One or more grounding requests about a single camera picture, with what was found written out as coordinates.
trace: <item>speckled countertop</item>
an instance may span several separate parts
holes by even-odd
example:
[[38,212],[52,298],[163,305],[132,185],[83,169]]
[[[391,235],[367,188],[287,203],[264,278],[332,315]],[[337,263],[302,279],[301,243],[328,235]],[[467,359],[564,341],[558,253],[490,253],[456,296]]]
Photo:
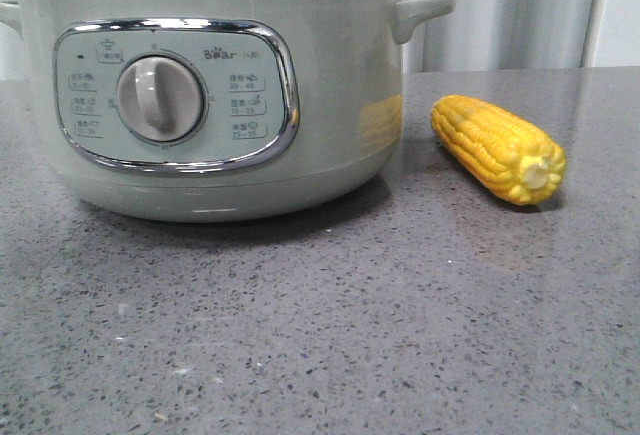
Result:
[[[538,208],[436,143],[461,92],[565,146]],[[640,68],[419,74],[382,173],[177,225],[79,201],[0,83],[1,434],[640,433]]]

